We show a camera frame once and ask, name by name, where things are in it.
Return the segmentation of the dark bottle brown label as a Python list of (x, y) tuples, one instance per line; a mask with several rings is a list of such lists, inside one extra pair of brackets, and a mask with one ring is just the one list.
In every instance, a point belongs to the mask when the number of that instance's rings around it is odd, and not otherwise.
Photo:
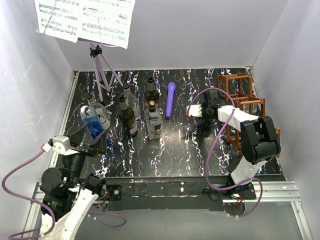
[(134, 137), (138, 133), (138, 126), (136, 123), (136, 116), (134, 110), (127, 105), (123, 94), (118, 98), (120, 109), (118, 110), (118, 117), (127, 133), (127, 135)]

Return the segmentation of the clear glass bottle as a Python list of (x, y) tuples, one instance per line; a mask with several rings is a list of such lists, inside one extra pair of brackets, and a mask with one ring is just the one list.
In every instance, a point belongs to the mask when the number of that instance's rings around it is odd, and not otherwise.
[(101, 103), (97, 102), (91, 93), (86, 94), (86, 99), (90, 108), (93, 108), (98, 115), (99, 122), (104, 130), (107, 130), (110, 125), (110, 119), (107, 113), (107, 109)]

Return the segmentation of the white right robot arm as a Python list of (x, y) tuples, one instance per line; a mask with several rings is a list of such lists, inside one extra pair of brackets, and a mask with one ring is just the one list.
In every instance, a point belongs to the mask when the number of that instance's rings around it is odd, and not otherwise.
[(230, 198), (237, 199), (243, 195), (244, 186), (252, 182), (258, 170), (281, 152), (281, 146), (271, 117), (248, 114), (236, 108), (233, 100), (231, 105), (226, 104), (220, 98), (220, 92), (225, 93), (224, 90), (216, 87), (202, 91), (205, 99), (202, 115), (224, 123), (219, 135), (222, 134), (226, 126), (231, 126), (240, 132), (242, 158), (237, 167), (229, 174), (229, 183), (226, 187), (218, 188), (211, 184), (209, 163), (215, 145), (220, 138), (217, 135), (208, 153), (204, 177), (211, 189), (226, 191)]

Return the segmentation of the dark wine bottle silver cap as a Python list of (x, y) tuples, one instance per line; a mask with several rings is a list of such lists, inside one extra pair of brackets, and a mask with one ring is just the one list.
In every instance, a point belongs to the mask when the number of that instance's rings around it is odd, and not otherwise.
[(149, 77), (147, 80), (147, 89), (144, 91), (144, 105), (146, 109), (149, 108), (150, 101), (155, 103), (155, 106), (159, 107), (159, 91), (156, 89), (155, 80), (153, 77)]

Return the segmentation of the blue box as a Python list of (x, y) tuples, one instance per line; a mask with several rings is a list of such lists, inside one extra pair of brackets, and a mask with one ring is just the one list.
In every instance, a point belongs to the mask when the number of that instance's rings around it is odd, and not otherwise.
[(99, 135), (106, 132), (107, 129), (102, 127), (96, 111), (88, 105), (81, 107), (80, 117), (93, 139), (98, 138)]

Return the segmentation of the clear bottle gold cap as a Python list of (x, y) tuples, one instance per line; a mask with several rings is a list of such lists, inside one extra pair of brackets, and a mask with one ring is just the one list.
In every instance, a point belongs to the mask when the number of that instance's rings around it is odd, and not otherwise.
[(151, 100), (148, 103), (148, 109), (144, 112), (148, 137), (150, 140), (161, 137), (161, 114), (156, 103)]

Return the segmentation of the clear plastic bottle blue label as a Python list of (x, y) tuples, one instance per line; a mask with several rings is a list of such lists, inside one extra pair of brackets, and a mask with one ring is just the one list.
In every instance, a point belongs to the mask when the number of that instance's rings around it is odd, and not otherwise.
[(126, 104), (133, 109), (135, 119), (139, 120), (141, 118), (141, 112), (138, 98), (131, 92), (130, 87), (127, 83), (124, 83), (122, 88)]

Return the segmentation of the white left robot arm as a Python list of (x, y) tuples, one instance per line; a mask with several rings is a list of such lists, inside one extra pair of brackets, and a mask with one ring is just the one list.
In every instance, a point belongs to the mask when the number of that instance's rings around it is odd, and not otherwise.
[(41, 176), (41, 240), (73, 240), (93, 202), (106, 196), (107, 184), (101, 177), (90, 174), (80, 181), (86, 157), (97, 154), (90, 146), (79, 147), (84, 134), (82, 126), (68, 136), (53, 137), (44, 147), (63, 156), (64, 162), (61, 168), (50, 167)]

